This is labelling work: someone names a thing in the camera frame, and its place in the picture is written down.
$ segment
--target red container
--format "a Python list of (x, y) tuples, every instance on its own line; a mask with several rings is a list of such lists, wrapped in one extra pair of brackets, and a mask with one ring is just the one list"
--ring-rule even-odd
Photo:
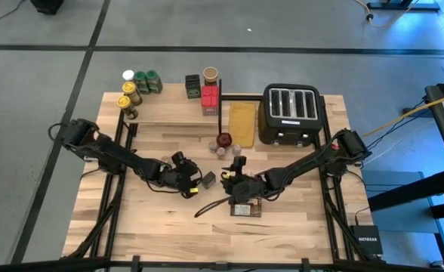
[(200, 104), (202, 105), (202, 115), (216, 116), (219, 112), (219, 87), (203, 86)]

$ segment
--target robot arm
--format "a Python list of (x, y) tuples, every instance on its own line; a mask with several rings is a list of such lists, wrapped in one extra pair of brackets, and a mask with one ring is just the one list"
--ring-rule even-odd
[(176, 168), (157, 159), (139, 157), (129, 149), (115, 144), (111, 138), (99, 132), (100, 128), (85, 119), (71, 120), (64, 133), (60, 136), (61, 144), (80, 158), (85, 156), (98, 159), (100, 169), (118, 175), (122, 165), (127, 165), (134, 173), (158, 187), (171, 187), (179, 190), (184, 196), (192, 196), (191, 188), (197, 186), (197, 180), (191, 176), (199, 168), (182, 152), (175, 153), (171, 158)]
[(247, 202), (250, 198), (261, 196), (269, 201), (276, 200), (292, 181), (315, 168), (324, 166), (327, 175), (342, 175), (347, 165), (364, 160), (370, 156), (361, 138), (355, 131), (347, 129), (339, 131), (329, 143), (302, 159), (286, 166), (271, 168), (254, 177), (242, 173), (246, 158), (237, 156), (229, 168), (230, 172), (222, 173), (222, 185), (227, 194), (231, 195), (231, 203)]

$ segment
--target green can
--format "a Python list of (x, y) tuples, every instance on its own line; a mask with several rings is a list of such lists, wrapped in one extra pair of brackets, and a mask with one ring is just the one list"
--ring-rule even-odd
[(149, 94), (150, 88), (146, 82), (146, 74), (144, 71), (138, 71), (134, 74), (134, 84), (137, 85), (138, 91), (141, 94)]
[(150, 70), (146, 72), (146, 82), (148, 83), (148, 88), (151, 92), (161, 93), (163, 89), (162, 80), (155, 70)]

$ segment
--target wooden tabletop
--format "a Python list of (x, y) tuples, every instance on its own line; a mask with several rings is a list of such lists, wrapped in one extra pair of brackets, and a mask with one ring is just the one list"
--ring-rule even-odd
[[(166, 159), (182, 151), (198, 164), (204, 174), (213, 171), (219, 177), (222, 172), (220, 168), (229, 166), (233, 156), (229, 153), (224, 160), (220, 160), (208, 150), (208, 142), (217, 136), (217, 121), (214, 117), (202, 116), (199, 100), (187, 100), (183, 94), (182, 85), (165, 84), (162, 94), (143, 96), (144, 102), (139, 109), (140, 125), (131, 148), (137, 149), (139, 156), (157, 159)], [(104, 94), (96, 120), (101, 132), (111, 137), (115, 135), (118, 121), (116, 100), (120, 95), (112, 92)], [(331, 132), (349, 128), (343, 97), (325, 95), (325, 101)], [(229, 108), (230, 102), (224, 101), (225, 131)], [(159, 115), (160, 112), (173, 112), (174, 109), (178, 109), (176, 117)], [(187, 119), (183, 113), (193, 118)], [(255, 133), (254, 146), (242, 150), (242, 155), (247, 156), (245, 173), (286, 166), (313, 152), (312, 147), (265, 145)], [(96, 167), (95, 162), (87, 163), (85, 172)], [(350, 170), (361, 174), (357, 168), (350, 167)], [(103, 172), (96, 172), (82, 179), (63, 255), (75, 250), (94, 226), (105, 176)], [(343, 176), (341, 188), (348, 223), (353, 224), (355, 212), (368, 207), (365, 189), (361, 181), (352, 175)], [(133, 255), (140, 255), (144, 261), (297, 264), (301, 258), (309, 258), (310, 263), (314, 264), (332, 263), (317, 170), (295, 179), (277, 201), (264, 201), (261, 218), (230, 216), (228, 204), (194, 218), (193, 215), (201, 207), (227, 196), (218, 181), (208, 190), (203, 187), (199, 189), (199, 194), (191, 199), (184, 199), (180, 194), (154, 193), (129, 169), (112, 260), (130, 261)], [(358, 219), (360, 224), (372, 223), (368, 210), (360, 212)], [(335, 226), (340, 256), (344, 258), (342, 233), (336, 222)], [(105, 245), (106, 230), (107, 227), (103, 232), (102, 247)]]

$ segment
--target concrete floor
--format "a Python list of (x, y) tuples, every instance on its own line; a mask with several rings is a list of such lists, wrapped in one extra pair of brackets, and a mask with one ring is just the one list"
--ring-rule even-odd
[[(0, 21), (0, 45), (88, 45), (102, 4), (70, 0), (48, 17), (24, 3)], [(15, 5), (0, 0), (0, 15)], [(397, 14), (375, 12), (378, 22)], [(112, 0), (97, 44), (444, 50), (444, 17), (409, 13), (388, 29), (373, 29), (352, 0)], [(61, 119), (83, 57), (83, 51), (0, 51), (0, 264), (11, 257), (50, 152), (46, 129)], [(119, 90), (123, 70), (155, 69), (164, 82), (182, 82), (206, 66), (219, 69), (227, 92), (257, 93), (287, 82), (342, 94), (351, 126), (361, 132), (415, 105), (425, 86), (444, 82), (444, 55), (95, 51), (72, 116), (95, 119), (102, 93)], [(425, 175), (444, 170), (435, 123), (419, 119), (391, 134), (365, 167)], [(59, 258), (82, 169), (82, 161), (61, 151), (25, 261)], [(439, 257), (415, 243), (429, 241), (423, 243), (435, 249), (426, 234), (382, 237), (390, 263), (423, 266)], [(407, 242), (394, 246), (398, 240)]]

